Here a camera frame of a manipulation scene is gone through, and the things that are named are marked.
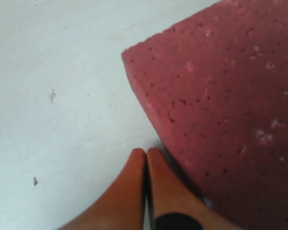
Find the white floor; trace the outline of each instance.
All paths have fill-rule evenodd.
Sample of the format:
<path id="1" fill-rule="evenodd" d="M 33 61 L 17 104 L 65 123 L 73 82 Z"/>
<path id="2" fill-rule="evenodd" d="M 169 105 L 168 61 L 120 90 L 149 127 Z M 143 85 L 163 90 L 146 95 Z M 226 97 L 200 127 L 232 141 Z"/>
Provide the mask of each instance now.
<path id="1" fill-rule="evenodd" d="M 0 0 L 0 230 L 61 226 L 157 143 L 120 54 L 214 2 Z"/>

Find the white surface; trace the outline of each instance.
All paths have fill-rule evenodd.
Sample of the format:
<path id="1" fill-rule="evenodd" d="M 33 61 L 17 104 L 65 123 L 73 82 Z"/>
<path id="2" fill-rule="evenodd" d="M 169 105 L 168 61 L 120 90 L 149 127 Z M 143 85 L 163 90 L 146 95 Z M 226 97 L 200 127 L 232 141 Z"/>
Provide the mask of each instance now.
<path id="1" fill-rule="evenodd" d="M 61 226 L 156 143 L 120 54 L 215 1 L 0 0 L 0 230 Z"/>

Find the pink foam block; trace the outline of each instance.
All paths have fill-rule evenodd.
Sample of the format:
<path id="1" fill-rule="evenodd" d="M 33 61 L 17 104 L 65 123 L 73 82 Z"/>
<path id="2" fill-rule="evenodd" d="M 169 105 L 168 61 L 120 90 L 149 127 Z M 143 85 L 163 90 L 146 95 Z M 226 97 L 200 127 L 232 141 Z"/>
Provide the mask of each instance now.
<path id="1" fill-rule="evenodd" d="M 288 0 L 224 0 L 129 48 L 130 85 L 214 209 L 288 230 Z"/>

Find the red foam block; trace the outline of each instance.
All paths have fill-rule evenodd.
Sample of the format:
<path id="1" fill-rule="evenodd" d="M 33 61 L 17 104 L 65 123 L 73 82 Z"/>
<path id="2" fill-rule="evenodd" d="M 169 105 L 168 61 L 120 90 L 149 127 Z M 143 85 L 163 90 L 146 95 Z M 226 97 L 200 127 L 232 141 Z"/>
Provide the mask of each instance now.
<path id="1" fill-rule="evenodd" d="M 214 209 L 288 230 L 288 0 L 224 0 L 129 48 L 130 85 Z"/>

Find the floor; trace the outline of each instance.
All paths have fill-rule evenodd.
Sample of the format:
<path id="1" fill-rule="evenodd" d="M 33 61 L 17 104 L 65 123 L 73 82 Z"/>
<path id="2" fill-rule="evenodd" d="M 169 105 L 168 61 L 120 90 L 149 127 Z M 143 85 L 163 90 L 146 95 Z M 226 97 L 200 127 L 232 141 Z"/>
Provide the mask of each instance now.
<path id="1" fill-rule="evenodd" d="M 58 228 L 158 142 L 120 54 L 214 2 L 0 0 L 0 230 Z"/>

